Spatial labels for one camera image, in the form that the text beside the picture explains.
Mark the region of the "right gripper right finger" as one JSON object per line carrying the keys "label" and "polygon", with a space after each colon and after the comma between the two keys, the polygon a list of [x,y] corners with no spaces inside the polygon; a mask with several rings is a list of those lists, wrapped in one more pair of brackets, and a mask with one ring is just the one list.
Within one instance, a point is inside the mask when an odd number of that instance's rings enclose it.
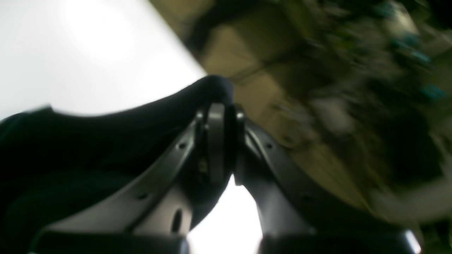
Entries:
{"label": "right gripper right finger", "polygon": [[259,254],[421,253],[411,230],[346,204],[316,183],[240,106],[234,120],[234,175],[257,204]]}

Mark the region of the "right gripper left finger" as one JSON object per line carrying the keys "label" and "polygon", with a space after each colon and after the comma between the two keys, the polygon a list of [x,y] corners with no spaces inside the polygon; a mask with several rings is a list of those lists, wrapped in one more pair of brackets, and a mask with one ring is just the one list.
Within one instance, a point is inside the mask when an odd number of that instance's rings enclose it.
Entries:
{"label": "right gripper left finger", "polygon": [[159,158],[97,204],[45,227],[34,254],[188,254],[226,188],[226,106],[212,104]]}

